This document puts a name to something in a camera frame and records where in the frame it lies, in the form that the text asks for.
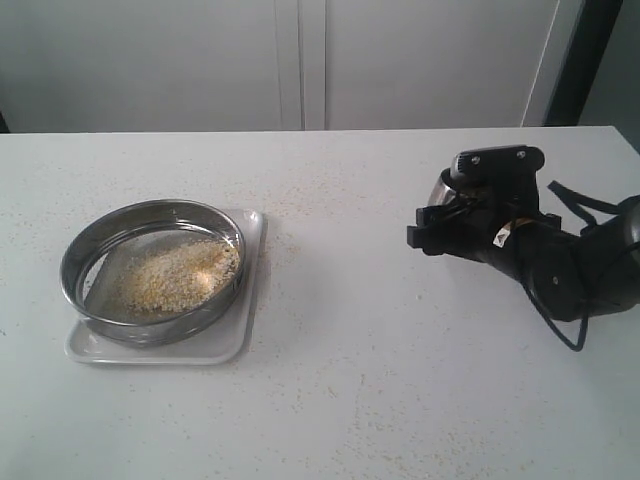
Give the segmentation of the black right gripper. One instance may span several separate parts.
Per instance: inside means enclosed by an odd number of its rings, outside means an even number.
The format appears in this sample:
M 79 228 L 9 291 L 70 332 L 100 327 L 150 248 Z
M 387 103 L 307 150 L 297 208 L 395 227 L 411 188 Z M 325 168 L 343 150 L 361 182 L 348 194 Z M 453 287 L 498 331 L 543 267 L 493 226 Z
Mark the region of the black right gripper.
M 563 279 L 565 235 L 560 218 L 539 209 L 537 173 L 463 187 L 450 204 L 417 209 L 407 244 L 425 255 L 488 264 L 515 280 Z

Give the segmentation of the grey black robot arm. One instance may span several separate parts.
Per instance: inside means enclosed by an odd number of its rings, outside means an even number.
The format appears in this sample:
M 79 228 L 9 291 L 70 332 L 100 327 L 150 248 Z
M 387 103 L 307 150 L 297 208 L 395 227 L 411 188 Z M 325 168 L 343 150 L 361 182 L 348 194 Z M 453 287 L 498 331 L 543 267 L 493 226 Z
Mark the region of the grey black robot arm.
M 539 209 L 536 167 L 476 166 L 441 172 L 452 190 L 416 212 L 407 243 L 428 256 L 487 264 L 520 283 L 548 321 L 587 321 L 639 303 L 639 199 L 596 200 L 551 182 L 585 222 L 577 235 Z

